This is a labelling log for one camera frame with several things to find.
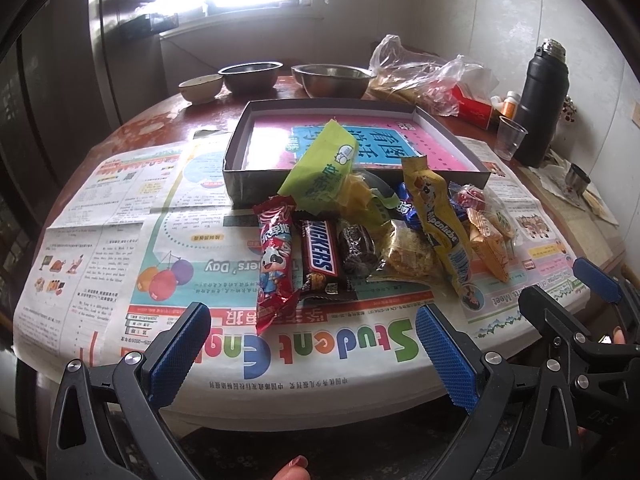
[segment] red box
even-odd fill
[[[458,117],[464,119],[467,123],[486,130],[489,127],[491,113],[494,110],[491,103],[478,100],[479,98],[474,97],[465,84],[454,86],[451,92],[460,105]]]

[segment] candy wrapper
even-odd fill
[[[476,211],[487,209],[484,192],[476,186],[471,184],[460,186],[455,182],[449,182],[449,192],[453,202],[464,209],[475,209]]]
[[[291,277],[292,197],[274,196],[254,207],[260,222],[262,259],[258,282],[257,320],[260,335],[277,317],[298,304],[300,292]]]
[[[352,224],[363,225],[372,235],[390,220],[389,209],[400,201],[382,179],[356,170],[345,178],[336,199],[338,214]]]
[[[406,188],[406,184],[401,182],[396,190],[398,198],[400,199],[400,205],[396,207],[396,211],[400,213],[402,219],[406,224],[416,231],[422,231],[422,224],[418,218],[418,213],[415,210],[414,202],[411,199],[411,195]]]
[[[414,207],[425,234],[436,241],[436,254],[451,276],[458,295],[470,278],[471,245],[460,220],[455,215],[444,178],[427,166],[425,156],[402,158],[404,182],[414,200]]]
[[[338,249],[347,274],[366,278],[378,266],[373,240],[361,225],[338,222]]]
[[[335,225],[329,220],[303,220],[301,298],[357,300],[338,254]]]
[[[397,194],[398,198],[400,199],[400,205],[396,207],[396,212],[398,212],[402,216],[406,224],[411,229],[422,231],[422,224],[420,223],[418,213],[415,210],[414,202],[404,182],[401,182],[398,186]],[[451,204],[454,213],[458,217],[458,220],[460,220],[461,222],[465,222],[467,220],[466,209],[454,202],[452,199],[449,199],[449,203]]]
[[[466,214],[471,224],[469,238],[474,251],[496,278],[501,282],[508,282],[509,257],[500,231],[489,222],[484,213],[467,209]]]
[[[332,119],[289,172],[278,194],[291,195],[299,210],[312,215],[334,210],[357,153],[356,138]]]
[[[392,220],[381,246],[380,264],[368,282],[413,282],[433,285],[443,280],[436,253],[423,232],[411,229],[401,220]]]
[[[449,192],[451,200],[457,207],[463,208],[465,214],[468,208],[481,211],[505,240],[511,240],[515,236],[514,227],[503,212],[504,207],[490,189],[481,190],[471,184],[459,186],[455,182],[449,182]]]

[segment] plastic cup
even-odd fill
[[[494,147],[495,154],[503,160],[511,160],[525,135],[527,135],[526,129],[518,123],[506,117],[500,117],[498,137]]]

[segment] blue gripper pad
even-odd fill
[[[173,329],[158,334],[157,338],[166,334],[173,339],[149,372],[147,400],[152,408],[157,410],[174,402],[210,329],[211,314],[206,305],[200,304],[177,335]]]
[[[479,400],[474,370],[426,306],[418,309],[415,331],[453,403],[471,413]]]
[[[622,298],[618,284],[586,258],[574,261],[574,276],[607,303],[617,303]]]

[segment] human finger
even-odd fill
[[[625,333],[617,326],[613,329],[613,343],[616,345],[623,345],[625,343]]]
[[[307,459],[299,455],[278,471],[273,480],[310,480],[311,476],[305,469],[307,465]]]

